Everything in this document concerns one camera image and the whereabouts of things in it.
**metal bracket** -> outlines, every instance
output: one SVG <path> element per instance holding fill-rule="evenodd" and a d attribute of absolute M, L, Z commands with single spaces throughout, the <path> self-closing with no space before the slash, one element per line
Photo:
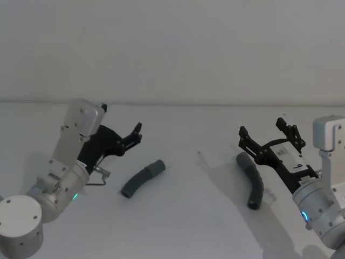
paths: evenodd
<path fill-rule="evenodd" d="M 100 166 L 95 166 L 94 168 L 95 172 L 102 175 L 102 181 L 106 181 L 106 179 L 110 176 L 110 172 L 108 170 L 105 170 L 104 168 Z"/>
<path fill-rule="evenodd" d="M 345 117 L 328 116 L 314 120 L 313 142 L 322 157 L 322 184 L 337 210 L 345 209 Z"/>

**dark gray tube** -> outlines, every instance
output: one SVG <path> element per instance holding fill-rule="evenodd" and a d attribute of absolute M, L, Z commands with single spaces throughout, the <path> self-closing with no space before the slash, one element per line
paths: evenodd
<path fill-rule="evenodd" d="M 151 165 L 145 167 L 142 171 L 134 175 L 121 189 L 121 194 L 126 198 L 131 198 L 136 190 L 145 182 L 156 177 L 165 170 L 162 160 L 157 160 Z"/>
<path fill-rule="evenodd" d="M 248 176 L 252 184 L 252 192 L 249 195 L 247 206 L 250 209 L 258 210 L 263 200 L 264 183 L 257 170 L 256 165 L 245 152 L 236 157 L 237 163 L 242 171 Z"/>

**cable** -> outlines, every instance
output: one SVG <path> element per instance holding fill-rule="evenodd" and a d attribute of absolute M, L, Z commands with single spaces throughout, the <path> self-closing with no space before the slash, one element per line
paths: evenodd
<path fill-rule="evenodd" d="M 103 180 L 103 183 L 87 183 L 87 186 L 104 186 L 107 183 L 105 182 L 105 180 Z"/>

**white table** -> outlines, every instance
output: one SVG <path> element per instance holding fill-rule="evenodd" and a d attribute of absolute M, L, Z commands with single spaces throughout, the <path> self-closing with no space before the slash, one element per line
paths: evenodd
<path fill-rule="evenodd" d="M 66 109 L 0 104 L 1 195 L 34 183 L 38 153 L 52 154 Z M 122 158 L 107 159 L 107 185 L 87 187 L 86 195 L 44 225 L 45 241 L 33 258 L 326 259 L 332 251 L 305 229 L 271 168 L 259 167 L 267 189 L 261 209 L 247 209 L 250 184 L 234 157 L 241 125 L 265 144 L 283 137 L 274 125 L 283 116 L 298 125 L 307 142 L 303 154 L 320 169 L 312 122 L 330 114 L 345 114 L 345 108 L 110 106 L 104 124 L 125 136 L 140 121 L 142 143 Z M 122 197 L 123 184 L 157 159 L 167 170 L 132 199 Z M 97 180 L 94 174 L 91 181 Z"/>

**blue led light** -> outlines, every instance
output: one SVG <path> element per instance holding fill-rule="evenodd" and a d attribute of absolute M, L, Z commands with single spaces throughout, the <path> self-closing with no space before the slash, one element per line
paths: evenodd
<path fill-rule="evenodd" d="M 308 221 L 309 217 L 308 217 L 307 213 L 305 213 L 305 212 L 301 212 L 301 213 L 302 213 L 302 216 L 303 216 L 304 220 Z"/>

